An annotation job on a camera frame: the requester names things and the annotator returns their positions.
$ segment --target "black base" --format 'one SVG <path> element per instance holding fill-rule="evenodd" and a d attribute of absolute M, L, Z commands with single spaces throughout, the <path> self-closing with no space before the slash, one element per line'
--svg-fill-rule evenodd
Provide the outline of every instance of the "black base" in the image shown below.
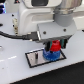
<path fill-rule="evenodd" d="M 29 58 L 28 58 L 27 54 L 30 54 L 30 53 L 33 53 L 33 52 L 29 52 L 29 53 L 26 53 L 26 54 L 25 54 L 25 55 L 26 55 L 26 58 L 27 58 L 27 61 L 28 61 L 28 65 L 29 65 L 30 68 L 34 68 L 34 67 L 37 67 L 37 66 L 42 66 L 42 65 L 44 65 L 44 64 L 48 64 L 48 63 L 52 63 L 52 62 L 57 62 L 57 61 L 61 61 L 61 60 L 66 59 L 66 56 L 65 56 L 64 53 L 60 50 L 60 52 L 61 52 L 63 58 L 59 58 L 59 59 L 56 60 L 56 61 L 48 61 L 48 62 L 45 62 L 45 63 L 42 63 L 42 64 L 37 64 L 37 65 L 32 66 L 31 63 L 30 63 L 30 61 L 29 61 Z"/>

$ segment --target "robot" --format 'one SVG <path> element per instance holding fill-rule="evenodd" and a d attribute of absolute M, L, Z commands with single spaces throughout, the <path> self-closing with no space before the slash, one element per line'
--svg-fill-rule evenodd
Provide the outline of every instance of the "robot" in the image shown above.
<path fill-rule="evenodd" d="M 22 2 L 15 0 L 13 2 L 15 4 L 19 3 L 19 8 L 17 7 L 18 16 L 13 18 L 13 32 L 15 35 L 2 31 L 0 31 L 0 35 L 2 38 L 8 39 L 6 42 L 8 42 L 9 46 L 9 43 L 12 43 L 11 47 L 14 49 L 11 50 L 11 55 L 23 49 L 21 53 L 17 52 L 19 56 L 7 57 L 8 64 L 6 64 L 6 67 L 11 66 L 10 70 L 13 68 L 16 71 L 14 73 L 18 73 L 19 69 L 22 69 L 25 73 L 22 74 L 23 76 L 21 75 L 22 77 L 18 74 L 16 80 L 14 78 L 10 79 L 9 74 L 7 74 L 9 76 L 7 83 L 73 64 L 65 63 L 69 58 L 64 50 L 66 50 L 68 40 L 78 30 L 76 22 L 73 20 L 73 14 L 75 9 L 82 4 L 82 0 L 22 0 Z M 15 59 L 15 62 L 10 62 L 9 59 Z"/>

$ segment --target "black cable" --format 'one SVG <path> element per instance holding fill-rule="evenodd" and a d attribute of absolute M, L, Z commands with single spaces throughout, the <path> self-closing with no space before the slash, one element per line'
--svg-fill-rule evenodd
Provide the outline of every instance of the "black cable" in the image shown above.
<path fill-rule="evenodd" d="M 1 31 L 0 31 L 0 35 L 7 37 L 7 38 L 12 38 L 12 39 L 22 39 L 22 36 L 9 35 L 9 34 L 1 32 Z"/>
<path fill-rule="evenodd" d="M 11 39 L 23 39 L 23 40 L 32 40 L 32 41 L 39 40 L 37 32 L 31 32 L 30 34 L 22 35 L 22 36 L 15 36 L 15 35 L 9 35 L 0 31 L 0 35 Z"/>

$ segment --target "white surface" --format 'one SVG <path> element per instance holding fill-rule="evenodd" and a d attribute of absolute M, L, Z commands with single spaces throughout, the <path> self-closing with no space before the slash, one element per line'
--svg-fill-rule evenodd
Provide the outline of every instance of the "white surface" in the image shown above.
<path fill-rule="evenodd" d="M 0 31 L 14 34 L 11 14 L 0 15 Z M 78 31 L 63 50 L 66 60 L 46 64 L 36 68 L 29 68 L 25 53 L 42 48 L 43 45 L 35 42 L 13 40 L 0 36 L 0 84 L 9 84 L 26 79 L 54 69 L 84 61 L 84 32 Z"/>
<path fill-rule="evenodd" d="M 32 0 L 23 0 L 23 1 L 27 7 L 34 8 L 31 3 Z M 58 6 L 61 2 L 62 0 L 49 0 L 47 6 L 45 7 L 55 7 Z"/>
<path fill-rule="evenodd" d="M 18 8 L 19 8 L 19 4 L 14 3 L 15 0 L 6 0 L 5 2 L 5 7 L 6 7 L 6 12 L 7 13 L 16 13 L 18 12 Z"/>

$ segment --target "screw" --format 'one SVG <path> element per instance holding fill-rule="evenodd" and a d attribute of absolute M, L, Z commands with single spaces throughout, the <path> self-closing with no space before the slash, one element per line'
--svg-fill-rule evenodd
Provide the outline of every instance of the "screw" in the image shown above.
<path fill-rule="evenodd" d="M 3 24 L 2 24 L 2 23 L 0 23 L 0 27 L 1 27 L 1 26 L 3 26 Z"/>
<path fill-rule="evenodd" d="M 66 29 L 64 29 L 64 32 L 66 32 Z"/>
<path fill-rule="evenodd" d="M 46 31 L 44 31 L 43 34 L 46 34 Z"/>
<path fill-rule="evenodd" d="M 12 14 L 12 17 L 13 17 L 14 15 Z"/>

